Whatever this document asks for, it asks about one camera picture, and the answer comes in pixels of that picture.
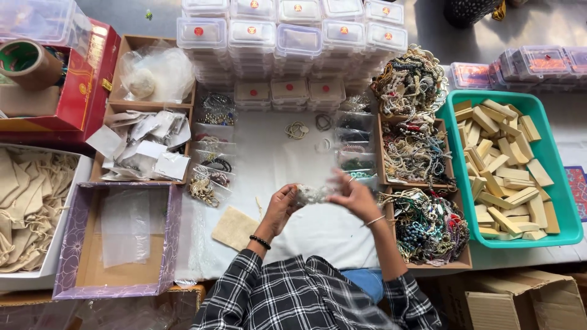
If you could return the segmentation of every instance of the brown tape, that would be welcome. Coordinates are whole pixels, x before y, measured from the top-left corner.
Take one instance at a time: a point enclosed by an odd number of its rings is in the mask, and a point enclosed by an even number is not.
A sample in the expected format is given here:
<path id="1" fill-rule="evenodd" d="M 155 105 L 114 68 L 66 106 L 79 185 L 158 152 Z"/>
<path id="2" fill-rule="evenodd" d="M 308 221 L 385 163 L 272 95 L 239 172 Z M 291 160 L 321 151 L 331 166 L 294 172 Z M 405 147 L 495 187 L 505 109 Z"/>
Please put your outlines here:
<path id="1" fill-rule="evenodd" d="M 62 63 L 37 42 L 16 39 L 0 45 L 0 73 L 23 89 L 44 90 L 61 78 Z"/>

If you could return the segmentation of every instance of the red box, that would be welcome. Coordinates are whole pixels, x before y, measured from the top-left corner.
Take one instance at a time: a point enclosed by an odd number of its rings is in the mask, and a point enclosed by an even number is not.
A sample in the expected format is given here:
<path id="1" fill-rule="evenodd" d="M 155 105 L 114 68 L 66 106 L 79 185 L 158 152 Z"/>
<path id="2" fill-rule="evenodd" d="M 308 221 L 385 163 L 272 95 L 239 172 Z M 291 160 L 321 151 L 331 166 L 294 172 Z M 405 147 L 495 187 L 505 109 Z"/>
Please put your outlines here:
<path id="1" fill-rule="evenodd" d="M 120 46 L 108 24 L 91 19 L 93 29 L 86 59 L 71 51 L 68 75 L 55 116 L 0 119 L 0 142 L 19 143 L 79 153 L 93 149 L 85 141 L 103 124 Z"/>

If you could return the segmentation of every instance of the purple floral box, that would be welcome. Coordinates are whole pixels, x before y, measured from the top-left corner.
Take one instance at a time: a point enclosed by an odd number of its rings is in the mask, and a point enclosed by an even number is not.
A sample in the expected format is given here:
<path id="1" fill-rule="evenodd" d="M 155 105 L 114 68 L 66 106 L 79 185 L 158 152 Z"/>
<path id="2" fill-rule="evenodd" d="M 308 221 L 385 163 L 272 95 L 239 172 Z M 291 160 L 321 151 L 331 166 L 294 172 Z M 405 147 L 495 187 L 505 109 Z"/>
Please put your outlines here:
<path id="1" fill-rule="evenodd" d="M 101 208 L 100 196 L 109 188 L 163 189 L 168 191 L 165 232 L 158 241 L 151 239 L 151 254 L 146 264 L 126 264 L 105 272 L 96 257 L 93 245 L 101 247 L 101 235 L 94 234 L 94 226 Z M 173 285 L 177 241 L 181 215 L 181 187 L 172 183 L 86 182 L 79 183 L 73 192 L 68 222 L 65 228 L 59 267 L 53 288 L 53 299 L 122 298 L 158 295 Z M 86 283 L 99 282 L 100 285 Z"/>

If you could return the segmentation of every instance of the teal plastic tub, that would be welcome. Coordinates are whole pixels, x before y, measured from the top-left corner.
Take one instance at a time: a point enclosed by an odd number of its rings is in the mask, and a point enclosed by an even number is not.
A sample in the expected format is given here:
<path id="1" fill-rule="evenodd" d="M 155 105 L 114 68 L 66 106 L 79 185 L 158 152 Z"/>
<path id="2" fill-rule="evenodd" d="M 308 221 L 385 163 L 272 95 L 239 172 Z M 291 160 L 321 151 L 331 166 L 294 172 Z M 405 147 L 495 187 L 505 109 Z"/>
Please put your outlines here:
<path id="1" fill-rule="evenodd" d="M 475 204 L 471 194 L 467 168 L 463 148 L 458 134 L 448 135 L 448 144 L 453 156 L 454 175 L 457 179 L 457 187 L 461 191 L 465 219 L 468 221 L 471 239 L 479 241 L 488 248 L 532 248 L 550 247 L 556 245 L 576 244 L 583 239 L 583 226 L 577 211 L 577 206 L 569 182 L 566 179 L 565 169 L 562 166 L 561 157 L 552 137 L 550 125 L 544 112 L 542 102 L 533 95 L 523 93 L 499 92 L 496 90 L 455 90 L 448 94 L 446 103 L 436 113 L 438 118 L 446 122 L 448 132 L 457 132 L 457 121 L 454 118 L 453 105 L 462 101 L 471 100 L 473 104 L 480 103 L 484 99 L 491 99 L 498 103 L 514 105 L 524 115 L 529 115 L 542 137 L 541 140 L 530 143 L 534 156 L 540 161 L 554 184 L 544 187 L 544 190 L 552 198 L 561 233 L 548 235 L 541 240 L 498 241 L 486 240 L 479 233 Z"/>

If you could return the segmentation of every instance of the plaid shirt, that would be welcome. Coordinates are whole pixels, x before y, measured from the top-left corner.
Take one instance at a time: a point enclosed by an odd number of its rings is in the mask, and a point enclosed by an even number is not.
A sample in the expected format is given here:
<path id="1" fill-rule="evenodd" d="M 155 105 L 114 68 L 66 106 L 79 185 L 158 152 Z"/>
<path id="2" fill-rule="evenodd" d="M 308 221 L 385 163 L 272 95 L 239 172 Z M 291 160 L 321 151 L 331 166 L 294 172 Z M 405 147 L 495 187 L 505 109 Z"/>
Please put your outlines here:
<path id="1" fill-rule="evenodd" d="M 384 282 L 387 316 L 357 285 L 321 257 L 301 256 L 261 267 L 243 250 L 218 279 L 194 318 L 196 329 L 410 329 L 440 327 L 414 277 Z"/>

